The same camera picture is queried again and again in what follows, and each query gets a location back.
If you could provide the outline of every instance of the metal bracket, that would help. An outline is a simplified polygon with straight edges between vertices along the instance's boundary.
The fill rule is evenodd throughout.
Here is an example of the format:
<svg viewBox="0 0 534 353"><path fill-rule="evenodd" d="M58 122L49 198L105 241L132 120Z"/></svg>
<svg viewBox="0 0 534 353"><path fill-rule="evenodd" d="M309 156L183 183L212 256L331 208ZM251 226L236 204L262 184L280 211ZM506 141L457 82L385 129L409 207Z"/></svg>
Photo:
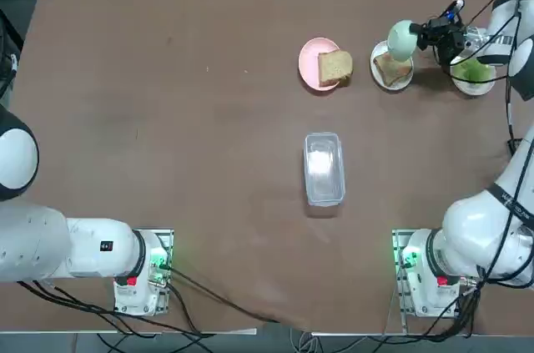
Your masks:
<svg viewBox="0 0 534 353"><path fill-rule="evenodd" d="M136 229L144 239L146 255L141 273L133 281L116 278L113 283L115 310L130 315L159 315L169 311L171 266L174 247L172 229Z"/></svg>
<svg viewBox="0 0 534 353"><path fill-rule="evenodd" d="M413 315L415 310L411 301L410 286L408 279L402 267L402 250L408 245L411 235L415 231L413 229L393 229L391 233L391 241L393 244L393 256L395 259L395 275L397 279L397 290L399 292L400 305L400 323L402 324L402 333L409 333L408 321L406 321L406 314Z"/></svg>

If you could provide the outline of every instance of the container lid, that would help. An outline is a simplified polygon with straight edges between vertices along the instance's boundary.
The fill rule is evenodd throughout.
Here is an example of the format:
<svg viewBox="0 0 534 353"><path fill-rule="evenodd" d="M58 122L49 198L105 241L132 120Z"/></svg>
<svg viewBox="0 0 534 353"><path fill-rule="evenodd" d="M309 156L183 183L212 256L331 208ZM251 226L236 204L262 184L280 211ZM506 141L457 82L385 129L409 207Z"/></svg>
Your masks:
<svg viewBox="0 0 534 353"><path fill-rule="evenodd" d="M306 194L310 205L340 204L345 196L345 171L337 134L308 134L304 148Z"/></svg>

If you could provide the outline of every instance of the white cable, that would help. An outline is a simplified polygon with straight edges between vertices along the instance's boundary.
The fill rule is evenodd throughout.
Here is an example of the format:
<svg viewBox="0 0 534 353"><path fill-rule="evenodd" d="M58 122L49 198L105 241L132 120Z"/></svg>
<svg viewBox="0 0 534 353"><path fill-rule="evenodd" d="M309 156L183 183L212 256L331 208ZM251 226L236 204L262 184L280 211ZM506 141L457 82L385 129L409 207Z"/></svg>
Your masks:
<svg viewBox="0 0 534 353"><path fill-rule="evenodd" d="M297 347L293 342L293 330L290 328L290 341L295 353L317 353L317 350L319 349L319 338L317 338L317 336L310 337L306 342L303 343L304 338L307 335L311 336L311 333L302 332L302 334L300 334L299 347Z"/></svg>

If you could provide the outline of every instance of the bread slice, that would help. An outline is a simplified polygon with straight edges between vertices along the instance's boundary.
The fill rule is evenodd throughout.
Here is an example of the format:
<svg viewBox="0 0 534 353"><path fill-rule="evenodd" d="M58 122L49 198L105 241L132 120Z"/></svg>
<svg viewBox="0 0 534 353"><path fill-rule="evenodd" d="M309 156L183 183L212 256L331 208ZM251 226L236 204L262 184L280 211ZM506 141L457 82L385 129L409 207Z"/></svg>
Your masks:
<svg viewBox="0 0 534 353"><path fill-rule="evenodd" d="M352 57L346 51L319 53L319 85L324 88L352 74Z"/></svg>
<svg viewBox="0 0 534 353"><path fill-rule="evenodd" d="M389 53L383 53L373 58L378 68L378 72L382 76L382 80L387 88L402 78L408 76L411 71L411 62L406 60L404 62L395 61Z"/></svg>

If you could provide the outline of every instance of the brown table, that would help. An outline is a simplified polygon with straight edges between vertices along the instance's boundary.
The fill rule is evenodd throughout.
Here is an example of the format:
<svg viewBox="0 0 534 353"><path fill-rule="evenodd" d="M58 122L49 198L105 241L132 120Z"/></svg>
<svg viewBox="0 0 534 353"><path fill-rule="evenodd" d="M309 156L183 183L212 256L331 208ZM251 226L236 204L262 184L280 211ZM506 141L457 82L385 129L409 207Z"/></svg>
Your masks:
<svg viewBox="0 0 534 353"><path fill-rule="evenodd" d="M428 51L403 93L370 76L370 51L393 23L425 21L450 1L38 0L13 100L41 148L25 198L68 216L172 227L174 263L238 304L307 330L381 333L391 230L439 226L508 160L502 83L466 98ZM464 17L486 1L466 0ZM351 85L322 97L297 72L300 48L319 35L355 63ZM532 116L515 100L521 136ZM317 131L344 147L336 218L305 208L302 147ZM64 284L84 300L112 299L108 280ZM258 325L182 290L205 330ZM16 285L1 292L2 330L106 328ZM400 331L397 306L389 332ZM532 293L488 287L476 331L534 335L533 309ZM158 319L184 325L177 305Z"/></svg>

